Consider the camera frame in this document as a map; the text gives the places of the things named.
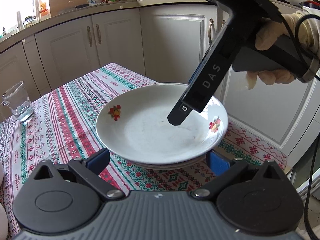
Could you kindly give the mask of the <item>right gloved hand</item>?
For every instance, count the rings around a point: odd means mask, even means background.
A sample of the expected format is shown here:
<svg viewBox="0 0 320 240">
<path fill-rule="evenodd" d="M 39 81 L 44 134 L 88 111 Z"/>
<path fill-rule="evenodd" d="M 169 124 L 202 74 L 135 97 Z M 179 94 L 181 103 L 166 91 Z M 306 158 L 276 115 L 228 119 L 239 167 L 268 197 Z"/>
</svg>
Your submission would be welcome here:
<svg viewBox="0 0 320 240">
<path fill-rule="evenodd" d="M 306 8 L 303 11 L 298 10 L 293 14 L 284 14 L 283 17 L 293 33 L 298 29 L 298 39 L 302 48 L 319 57 L 319 19 L 305 19 L 300 25 L 297 25 L 299 20 L 306 15 L 319 16 L 319 10 Z M 283 23 L 270 21 L 257 33 L 255 47 L 257 50 L 267 50 L 271 48 L 281 35 L 289 36 L 285 25 Z M 275 83 L 289 84 L 295 77 L 285 69 L 247 72 L 247 88 L 253 89 L 257 79 L 260 79 L 266 85 L 273 85 Z"/>
</svg>

